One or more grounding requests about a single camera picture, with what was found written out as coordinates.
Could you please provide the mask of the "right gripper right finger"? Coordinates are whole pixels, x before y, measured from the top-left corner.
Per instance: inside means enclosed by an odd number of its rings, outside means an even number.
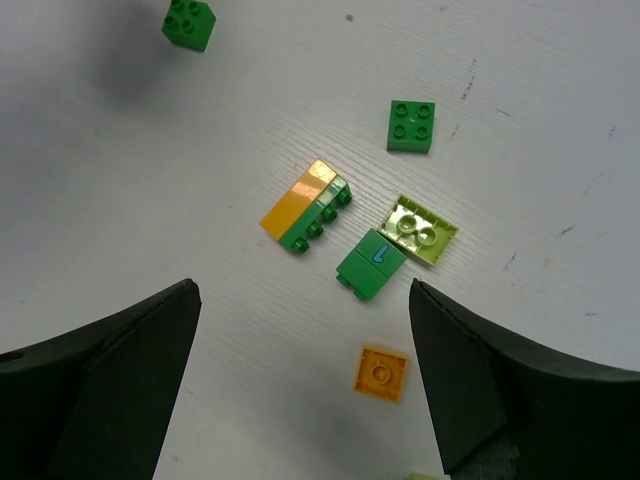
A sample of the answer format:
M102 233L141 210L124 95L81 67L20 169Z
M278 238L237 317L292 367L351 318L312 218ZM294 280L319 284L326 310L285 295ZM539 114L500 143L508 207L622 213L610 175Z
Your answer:
M637 372L536 343L420 280L409 313L449 477L638 477Z

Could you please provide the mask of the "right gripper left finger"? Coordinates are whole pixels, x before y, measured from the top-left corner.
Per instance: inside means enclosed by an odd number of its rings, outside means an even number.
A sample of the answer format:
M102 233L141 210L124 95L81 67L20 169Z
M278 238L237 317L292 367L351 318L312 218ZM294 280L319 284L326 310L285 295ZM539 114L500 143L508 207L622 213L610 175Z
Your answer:
M197 284L185 279L2 354L2 478L152 478L201 305Z

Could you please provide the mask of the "small green lego brick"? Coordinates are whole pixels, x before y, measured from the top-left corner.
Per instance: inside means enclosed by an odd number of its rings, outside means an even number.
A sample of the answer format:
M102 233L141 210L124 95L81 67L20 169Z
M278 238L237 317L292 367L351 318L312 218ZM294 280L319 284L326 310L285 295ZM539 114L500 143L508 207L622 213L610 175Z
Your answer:
M172 44L202 53L215 22L216 16L207 3L171 0L161 31Z

